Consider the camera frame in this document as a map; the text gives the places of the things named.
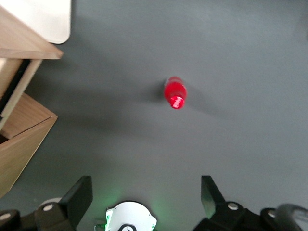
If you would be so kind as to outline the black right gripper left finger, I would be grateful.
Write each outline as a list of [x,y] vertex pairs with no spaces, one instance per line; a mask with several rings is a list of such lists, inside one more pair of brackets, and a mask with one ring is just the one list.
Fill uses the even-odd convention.
[[92,177],[82,176],[59,202],[42,204],[21,216],[16,209],[0,212],[2,231],[75,231],[93,201]]

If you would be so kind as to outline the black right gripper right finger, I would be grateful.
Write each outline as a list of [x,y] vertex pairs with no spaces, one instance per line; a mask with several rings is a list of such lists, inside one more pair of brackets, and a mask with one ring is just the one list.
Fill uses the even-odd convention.
[[205,210],[195,231],[300,231],[292,205],[263,208],[255,214],[237,202],[226,201],[211,176],[201,177],[201,201]]

